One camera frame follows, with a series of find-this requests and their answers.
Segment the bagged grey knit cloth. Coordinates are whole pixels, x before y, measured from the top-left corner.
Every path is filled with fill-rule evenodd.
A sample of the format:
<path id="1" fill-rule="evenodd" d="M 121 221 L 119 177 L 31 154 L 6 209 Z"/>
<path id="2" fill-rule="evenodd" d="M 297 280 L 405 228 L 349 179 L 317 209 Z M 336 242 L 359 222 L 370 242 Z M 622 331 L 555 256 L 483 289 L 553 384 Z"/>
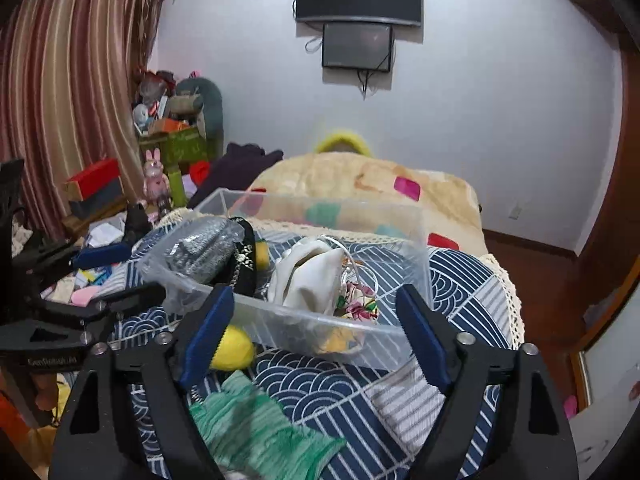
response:
<path id="1" fill-rule="evenodd" d="M 244 228 L 231 219 L 206 214 L 184 220 L 149 251 L 143 270 L 149 278 L 170 272 L 205 284 L 226 265 L 244 236 Z"/>

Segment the yellow felt ball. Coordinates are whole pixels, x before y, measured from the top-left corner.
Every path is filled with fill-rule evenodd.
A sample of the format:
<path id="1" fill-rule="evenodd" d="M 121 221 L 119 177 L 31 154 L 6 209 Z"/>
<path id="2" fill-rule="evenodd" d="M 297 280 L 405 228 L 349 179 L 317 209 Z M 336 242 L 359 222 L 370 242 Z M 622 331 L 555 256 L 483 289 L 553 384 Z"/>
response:
<path id="1" fill-rule="evenodd" d="M 254 359 L 255 347 L 250 336 L 242 328 L 229 325 L 219 341 L 209 368 L 221 372 L 245 370 Z"/>

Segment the green knit cloth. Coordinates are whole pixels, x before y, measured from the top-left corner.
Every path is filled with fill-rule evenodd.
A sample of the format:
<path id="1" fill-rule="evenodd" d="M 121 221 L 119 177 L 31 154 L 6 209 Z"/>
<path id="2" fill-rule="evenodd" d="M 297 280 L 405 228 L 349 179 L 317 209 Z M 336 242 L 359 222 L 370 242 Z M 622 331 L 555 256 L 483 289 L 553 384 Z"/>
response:
<path id="1" fill-rule="evenodd" d="M 318 479 L 346 441 L 295 426 L 237 370 L 189 408 L 216 464 L 258 479 Z"/>

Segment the white drawstring pouch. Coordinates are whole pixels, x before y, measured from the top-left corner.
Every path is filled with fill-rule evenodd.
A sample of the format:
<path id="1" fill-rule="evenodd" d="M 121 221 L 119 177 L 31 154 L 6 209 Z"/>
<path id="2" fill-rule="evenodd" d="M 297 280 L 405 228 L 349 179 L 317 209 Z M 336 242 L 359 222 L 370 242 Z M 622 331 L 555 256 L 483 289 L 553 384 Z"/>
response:
<path id="1" fill-rule="evenodd" d="M 272 304 L 332 315 L 341 288 L 346 252 L 319 237 L 305 237 L 274 265 L 267 289 Z"/>

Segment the red shoe box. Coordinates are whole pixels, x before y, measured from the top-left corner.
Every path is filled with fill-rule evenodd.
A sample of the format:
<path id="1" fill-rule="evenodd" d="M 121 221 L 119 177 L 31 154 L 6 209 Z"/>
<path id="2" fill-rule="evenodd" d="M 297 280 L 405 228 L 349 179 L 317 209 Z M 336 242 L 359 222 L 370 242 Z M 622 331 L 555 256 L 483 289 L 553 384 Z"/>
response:
<path id="1" fill-rule="evenodd" d="M 70 202 L 83 202 L 119 176 L 117 159 L 102 159 L 69 177 L 63 184 L 63 191 Z"/>

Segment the white sliding wardrobe door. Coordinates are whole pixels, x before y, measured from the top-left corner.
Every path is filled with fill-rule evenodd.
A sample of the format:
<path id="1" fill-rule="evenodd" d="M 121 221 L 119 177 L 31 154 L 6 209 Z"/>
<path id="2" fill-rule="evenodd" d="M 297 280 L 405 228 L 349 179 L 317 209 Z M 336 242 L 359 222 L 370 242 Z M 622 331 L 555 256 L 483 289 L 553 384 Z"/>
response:
<path id="1" fill-rule="evenodd" d="M 639 291 L 634 289 L 595 342 L 580 355 L 588 405 L 570 420 L 578 477 L 590 479 L 639 407 Z"/>

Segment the pink rabbit doll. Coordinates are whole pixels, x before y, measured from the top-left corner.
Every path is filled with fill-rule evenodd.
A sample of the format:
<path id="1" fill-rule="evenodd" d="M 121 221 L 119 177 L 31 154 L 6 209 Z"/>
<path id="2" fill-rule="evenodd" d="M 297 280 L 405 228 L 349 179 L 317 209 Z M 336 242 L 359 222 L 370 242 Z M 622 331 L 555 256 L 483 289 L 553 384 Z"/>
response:
<path id="1" fill-rule="evenodd" d="M 160 154 L 159 148 L 154 151 L 145 151 L 143 173 L 143 193 L 146 201 L 157 206 L 159 214 L 167 214 L 171 207 L 170 184 L 168 177 L 164 174 L 162 154 Z"/>

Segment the green bottle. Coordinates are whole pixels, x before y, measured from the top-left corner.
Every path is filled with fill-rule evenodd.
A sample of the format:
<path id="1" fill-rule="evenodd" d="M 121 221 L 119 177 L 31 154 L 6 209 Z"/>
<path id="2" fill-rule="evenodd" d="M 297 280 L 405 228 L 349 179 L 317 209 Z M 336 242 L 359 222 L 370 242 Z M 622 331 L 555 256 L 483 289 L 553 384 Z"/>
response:
<path id="1" fill-rule="evenodd" d="M 168 180 L 174 207 L 181 208 L 186 206 L 188 199 L 186 198 L 186 192 L 184 192 L 182 174 L 178 167 L 168 171 Z"/>

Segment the red object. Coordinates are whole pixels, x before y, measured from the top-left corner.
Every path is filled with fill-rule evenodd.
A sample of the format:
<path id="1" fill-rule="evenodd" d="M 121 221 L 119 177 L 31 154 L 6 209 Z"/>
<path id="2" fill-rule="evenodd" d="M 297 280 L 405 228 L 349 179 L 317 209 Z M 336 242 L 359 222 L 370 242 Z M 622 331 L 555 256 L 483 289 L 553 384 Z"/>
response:
<path id="1" fill-rule="evenodd" d="M 207 160 L 199 160 L 192 162 L 189 168 L 189 176 L 193 184 L 199 188 L 208 177 L 210 170 L 210 162 Z"/>

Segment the blue white patterned tablecloth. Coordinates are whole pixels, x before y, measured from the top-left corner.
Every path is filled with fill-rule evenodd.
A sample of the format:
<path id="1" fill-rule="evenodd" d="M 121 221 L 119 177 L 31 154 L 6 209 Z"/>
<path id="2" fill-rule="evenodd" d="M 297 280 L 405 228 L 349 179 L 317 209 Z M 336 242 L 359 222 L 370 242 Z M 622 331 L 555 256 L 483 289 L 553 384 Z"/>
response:
<path id="1" fill-rule="evenodd" d="M 254 384 L 293 424 L 344 440 L 324 478 L 404 478 L 444 402 L 401 330 L 400 286 L 419 289 L 456 330 L 484 344 L 523 342 L 521 303 L 506 270 L 491 255 L 467 254 L 460 235 L 449 248 L 428 244 L 432 228 L 416 206 L 254 196 L 209 212 L 245 219 L 271 261 L 306 237 L 345 248 L 374 292 L 378 319 L 371 326 L 270 304 L 268 272 L 259 274 L 254 297 L 236 302 L 235 325 L 257 347 L 248 371 Z"/>

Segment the brown wooden door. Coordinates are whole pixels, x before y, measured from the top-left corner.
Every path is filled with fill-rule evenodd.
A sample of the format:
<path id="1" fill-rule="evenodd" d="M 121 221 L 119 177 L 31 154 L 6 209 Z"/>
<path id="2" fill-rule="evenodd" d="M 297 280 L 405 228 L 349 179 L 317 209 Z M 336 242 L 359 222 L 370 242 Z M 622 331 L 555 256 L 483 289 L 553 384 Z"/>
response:
<path id="1" fill-rule="evenodd" d="M 639 0 L 570 0 L 598 25 L 615 32 L 622 60 L 620 128 L 602 203 L 553 312 L 558 336 L 547 349 L 551 374 L 561 396 L 586 398 L 577 349 L 591 332 L 589 307 L 612 299 L 639 265 Z"/>

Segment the green cardboard box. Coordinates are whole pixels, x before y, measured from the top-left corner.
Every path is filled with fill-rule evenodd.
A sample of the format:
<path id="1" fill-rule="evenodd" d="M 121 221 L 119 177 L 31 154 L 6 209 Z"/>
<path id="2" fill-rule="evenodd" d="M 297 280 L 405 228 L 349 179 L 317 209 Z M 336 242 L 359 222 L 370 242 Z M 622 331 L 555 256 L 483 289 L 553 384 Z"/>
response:
<path id="1" fill-rule="evenodd" d="M 197 128 L 187 128 L 173 133 L 159 133 L 140 136 L 138 144 L 141 153 L 146 150 L 160 150 L 160 157 L 166 169 L 173 166 L 193 164 L 200 160 L 209 162 L 216 155 L 215 142 L 207 140 Z"/>

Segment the dark purple garment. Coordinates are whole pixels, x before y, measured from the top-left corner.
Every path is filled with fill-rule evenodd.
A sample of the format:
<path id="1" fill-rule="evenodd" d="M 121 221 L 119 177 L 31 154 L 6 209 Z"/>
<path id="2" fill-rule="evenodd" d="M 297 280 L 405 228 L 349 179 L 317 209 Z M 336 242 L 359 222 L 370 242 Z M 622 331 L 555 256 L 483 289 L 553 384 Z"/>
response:
<path id="1" fill-rule="evenodd" d="M 280 162 L 283 157 L 281 150 L 267 153 L 257 144 L 230 142 L 221 158 L 210 162 L 208 177 L 196 188 L 186 206 L 194 209 L 218 188 L 246 191 L 263 171 Z"/>

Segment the clear plastic storage box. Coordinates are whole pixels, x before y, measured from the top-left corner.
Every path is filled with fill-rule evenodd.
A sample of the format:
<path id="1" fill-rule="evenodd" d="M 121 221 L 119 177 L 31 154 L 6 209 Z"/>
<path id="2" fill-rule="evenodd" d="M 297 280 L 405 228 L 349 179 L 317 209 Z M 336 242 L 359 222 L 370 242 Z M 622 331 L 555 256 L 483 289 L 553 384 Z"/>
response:
<path id="1" fill-rule="evenodd" d="M 265 347 L 396 370 L 411 348 L 395 310 L 397 289 L 431 296 L 426 232 L 417 206 L 218 190 L 171 220 L 140 260 L 140 274 L 166 289 L 175 314 L 201 307 L 221 260 L 216 237 L 247 222 L 256 252 L 254 288 L 235 293 L 232 323 Z"/>

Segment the grey green neck pillow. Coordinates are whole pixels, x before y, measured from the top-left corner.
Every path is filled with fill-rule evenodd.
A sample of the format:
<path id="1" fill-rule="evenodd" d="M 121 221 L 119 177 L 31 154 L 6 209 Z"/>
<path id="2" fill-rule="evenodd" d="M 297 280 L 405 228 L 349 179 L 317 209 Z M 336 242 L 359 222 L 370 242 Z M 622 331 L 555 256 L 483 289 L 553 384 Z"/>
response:
<path id="1" fill-rule="evenodd" d="M 221 92 L 213 81 L 204 77 L 180 80 L 167 102 L 165 116 L 190 122 L 206 141 L 212 157 L 221 155 L 224 148 L 224 111 Z"/>

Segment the floral fabric piece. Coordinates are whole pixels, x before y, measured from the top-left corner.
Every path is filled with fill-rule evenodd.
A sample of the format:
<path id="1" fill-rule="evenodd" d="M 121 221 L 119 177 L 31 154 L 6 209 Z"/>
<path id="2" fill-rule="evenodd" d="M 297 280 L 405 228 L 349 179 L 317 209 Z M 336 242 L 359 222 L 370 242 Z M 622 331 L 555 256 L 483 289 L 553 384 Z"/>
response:
<path id="1" fill-rule="evenodd" d="M 380 315 L 375 290 L 358 282 L 347 281 L 341 284 L 334 315 L 338 318 L 375 323 Z"/>

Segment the striped red curtain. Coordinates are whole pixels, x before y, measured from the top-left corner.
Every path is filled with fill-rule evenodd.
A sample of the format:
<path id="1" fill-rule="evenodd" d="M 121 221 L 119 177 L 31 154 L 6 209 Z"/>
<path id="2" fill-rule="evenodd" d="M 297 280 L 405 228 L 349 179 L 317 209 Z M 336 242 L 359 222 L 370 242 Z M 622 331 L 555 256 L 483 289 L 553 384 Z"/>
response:
<path id="1" fill-rule="evenodd" d="M 104 158 L 129 198 L 142 191 L 131 104 L 163 0 L 22 0 L 1 23 L 1 157 L 25 162 L 36 228 L 63 233 L 64 182 Z"/>

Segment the yellow fuzzy hoop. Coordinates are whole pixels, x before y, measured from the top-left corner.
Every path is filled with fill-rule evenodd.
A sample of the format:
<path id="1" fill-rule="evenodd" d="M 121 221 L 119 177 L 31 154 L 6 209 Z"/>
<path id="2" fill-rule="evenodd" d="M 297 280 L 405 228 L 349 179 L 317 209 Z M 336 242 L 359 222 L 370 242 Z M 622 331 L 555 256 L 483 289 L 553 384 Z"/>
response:
<path id="1" fill-rule="evenodd" d="M 369 144 L 355 131 L 349 129 L 335 129 L 320 140 L 314 148 L 320 153 L 354 153 L 357 155 L 372 155 Z"/>

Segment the small black monitor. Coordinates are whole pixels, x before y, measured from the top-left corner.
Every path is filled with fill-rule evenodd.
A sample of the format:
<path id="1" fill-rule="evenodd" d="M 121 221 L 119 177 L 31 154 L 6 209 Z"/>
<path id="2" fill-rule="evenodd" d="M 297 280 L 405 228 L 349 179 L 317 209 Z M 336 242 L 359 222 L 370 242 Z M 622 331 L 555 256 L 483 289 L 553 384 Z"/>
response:
<path id="1" fill-rule="evenodd" d="M 390 25 L 326 23 L 322 32 L 322 67 L 388 73 L 393 45 Z"/>

